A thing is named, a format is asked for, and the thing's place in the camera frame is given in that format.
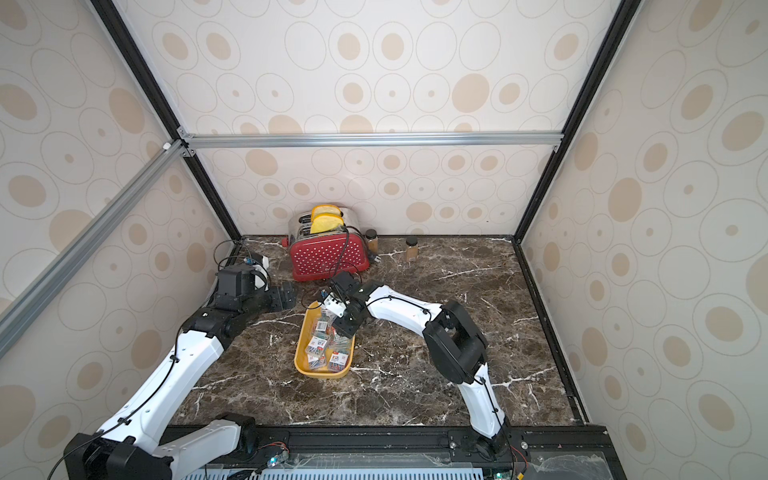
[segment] marble countertop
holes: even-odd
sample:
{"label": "marble countertop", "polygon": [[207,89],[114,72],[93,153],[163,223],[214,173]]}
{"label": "marble countertop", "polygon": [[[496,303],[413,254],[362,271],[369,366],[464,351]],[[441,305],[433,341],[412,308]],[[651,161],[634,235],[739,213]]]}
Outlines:
{"label": "marble countertop", "polygon": [[[248,237],[270,258],[273,280],[291,280],[280,237]],[[572,413],[512,245],[503,239],[420,237],[405,262],[405,240],[381,237],[381,261],[362,272],[415,298],[457,300],[488,339],[488,369],[513,425],[570,425]],[[298,295],[324,282],[297,283]],[[263,425],[468,425],[459,390],[429,361],[424,341],[382,320],[356,336],[347,376],[313,379],[293,366],[304,308],[256,319],[200,378],[172,424],[202,424],[223,412]]]}

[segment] metal rail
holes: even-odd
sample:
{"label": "metal rail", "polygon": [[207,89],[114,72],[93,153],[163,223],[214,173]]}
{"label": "metal rail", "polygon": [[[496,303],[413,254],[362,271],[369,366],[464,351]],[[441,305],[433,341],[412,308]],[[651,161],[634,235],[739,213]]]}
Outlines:
{"label": "metal rail", "polygon": [[[118,47],[126,65],[130,68],[131,73],[134,74],[136,82],[138,82],[141,89],[147,95],[147,99],[155,113],[157,113],[157,117],[163,123],[166,131],[171,138],[180,138],[177,129],[181,124],[174,113],[174,109],[171,108],[168,100],[163,95],[157,79],[141,55],[136,41],[131,37],[131,32],[123,21],[118,7],[112,0],[91,0],[91,4],[93,4],[96,14],[104,23],[104,27],[112,37],[112,40],[114,40],[114,44]],[[224,227],[231,239],[239,240],[240,231],[227,210],[227,205],[221,200],[221,196],[216,191],[216,187],[210,177],[208,177],[200,159],[197,158],[194,152],[191,153],[192,155],[184,157],[184,162],[186,162],[192,176],[208,199],[208,203],[210,203],[211,208],[219,218],[222,227]]]}
{"label": "metal rail", "polygon": [[576,134],[583,124],[584,117],[587,115],[592,103],[597,100],[597,95],[600,91],[600,86],[603,84],[605,75],[611,68],[614,57],[616,56],[622,41],[627,37],[627,31],[636,18],[636,14],[641,10],[641,4],[643,2],[644,0],[621,0],[621,3],[616,9],[614,18],[608,26],[603,42],[595,55],[592,66],[590,67],[587,77],[581,86],[581,90],[576,97],[574,107],[571,109],[571,113],[565,121],[562,142],[558,148],[554,149],[552,155],[550,155],[549,161],[544,168],[544,172],[542,172],[541,178],[531,195],[531,200],[528,202],[528,206],[525,208],[525,212],[523,212],[523,216],[520,219],[518,229],[515,231],[515,239],[518,242],[523,241],[525,234],[528,232],[528,228],[531,226],[531,223],[533,223],[533,219],[536,217],[536,213],[541,207],[541,202],[544,201],[544,197],[546,197],[549,187],[552,185],[552,181],[558,172],[560,164],[568,154],[569,147],[575,140]]}
{"label": "metal rail", "polygon": [[78,237],[38,275],[34,282],[14,300],[0,318],[0,358],[21,338],[24,331],[56,297],[80,267],[112,234],[133,207],[154,185],[160,175],[184,151],[184,143],[176,140],[161,151],[99,214]]}
{"label": "metal rail", "polygon": [[558,145],[560,131],[425,132],[377,134],[197,135],[183,139],[191,148],[266,147],[434,147],[440,145]]}

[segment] spice jar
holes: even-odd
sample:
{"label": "spice jar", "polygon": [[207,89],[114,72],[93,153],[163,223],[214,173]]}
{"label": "spice jar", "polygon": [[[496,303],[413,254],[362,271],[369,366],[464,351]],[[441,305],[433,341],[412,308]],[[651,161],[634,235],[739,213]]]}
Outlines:
{"label": "spice jar", "polygon": [[414,235],[406,237],[406,261],[416,260],[419,256],[419,239]]}
{"label": "spice jar", "polygon": [[366,230],[366,243],[368,244],[368,251],[374,255],[379,254],[379,235],[376,230],[369,228]]}

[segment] toaster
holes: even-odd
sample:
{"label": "toaster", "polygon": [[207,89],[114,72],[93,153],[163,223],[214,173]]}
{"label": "toaster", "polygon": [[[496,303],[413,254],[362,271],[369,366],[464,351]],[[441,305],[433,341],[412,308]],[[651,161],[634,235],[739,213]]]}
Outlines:
{"label": "toaster", "polygon": [[365,240],[351,227],[362,232],[355,212],[339,207],[347,232],[335,229],[322,233],[310,233],[312,212],[294,215],[288,223],[288,238],[283,245],[288,248],[293,262],[293,279],[297,282],[330,278],[336,265],[338,272],[362,272],[370,266]]}

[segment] metal vent grille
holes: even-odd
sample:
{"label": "metal vent grille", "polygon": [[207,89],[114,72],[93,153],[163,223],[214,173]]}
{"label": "metal vent grille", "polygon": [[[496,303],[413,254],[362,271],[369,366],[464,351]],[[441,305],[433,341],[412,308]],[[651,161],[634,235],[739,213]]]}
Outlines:
{"label": "metal vent grille", "polygon": [[[208,480],[227,480],[237,468],[208,469]],[[482,468],[267,468],[253,480],[483,480]],[[183,480],[205,480],[201,468]]]}

